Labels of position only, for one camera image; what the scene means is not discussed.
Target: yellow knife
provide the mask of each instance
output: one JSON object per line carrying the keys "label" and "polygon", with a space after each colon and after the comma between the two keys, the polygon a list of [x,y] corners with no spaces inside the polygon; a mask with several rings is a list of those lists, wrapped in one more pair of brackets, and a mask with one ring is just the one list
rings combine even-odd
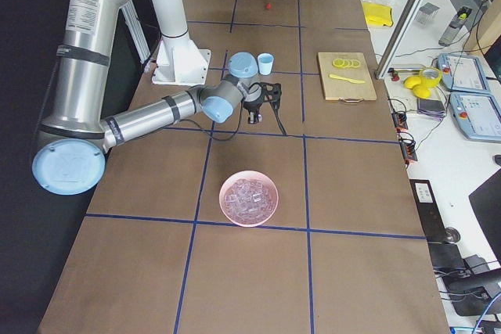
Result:
{"label": "yellow knife", "polygon": [[356,80],[354,78],[338,76],[336,74],[330,74],[329,77],[330,78],[335,78],[336,80],[348,81],[348,82],[351,82],[352,84],[365,84],[366,83],[364,80]]}

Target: bowl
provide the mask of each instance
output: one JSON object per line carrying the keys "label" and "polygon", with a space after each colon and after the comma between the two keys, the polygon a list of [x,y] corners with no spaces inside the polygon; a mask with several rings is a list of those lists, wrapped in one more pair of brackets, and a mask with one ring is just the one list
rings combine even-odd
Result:
{"label": "bowl", "polygon": [[275,213],[279,193],[272,179],[257,171],[230,176],[219,191],[219,206],[234,224],[256,227]]}

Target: dark background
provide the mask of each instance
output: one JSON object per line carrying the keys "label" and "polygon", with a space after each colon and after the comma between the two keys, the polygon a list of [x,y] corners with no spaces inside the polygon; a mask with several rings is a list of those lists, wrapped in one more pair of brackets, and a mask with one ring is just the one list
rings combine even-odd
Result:
{"label": "dark background", "polygon": [[[34,333],[93,192],[57,196],[31,175],[29,151],[62,43],[69,0],[0,0],[0,333]],[[134,0],[156,24],[150,0]],[[157,40],[144,27],[150,46]],[[120,14],[103,116],[128,107],[141,66]]]}

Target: white cup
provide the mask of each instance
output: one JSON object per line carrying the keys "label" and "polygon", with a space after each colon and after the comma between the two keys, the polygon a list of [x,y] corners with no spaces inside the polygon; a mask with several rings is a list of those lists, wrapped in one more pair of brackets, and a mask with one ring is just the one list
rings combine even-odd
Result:
{"label": "white cup", "polygon": [[266,76],[272,72],[273,55],[263,52],[258,56],[259,73]]}

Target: yellow lemon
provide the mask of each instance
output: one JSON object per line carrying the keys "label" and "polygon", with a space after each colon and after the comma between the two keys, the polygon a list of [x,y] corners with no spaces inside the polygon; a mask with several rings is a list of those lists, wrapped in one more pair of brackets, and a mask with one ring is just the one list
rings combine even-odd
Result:
{"label": "yellow lemon", "polygon": [[413,93],[417,98],[422,98],[422,99],[426,99],[431,95],[430,89],[421,84],[416,85],[413,88]]}
{"label": "yellow lemon", "polygon": [[419,76],[411,76],[406,78],[404,81],[404,86],[408,89],[412,89],[419,84],[421,84],[421,77]]}

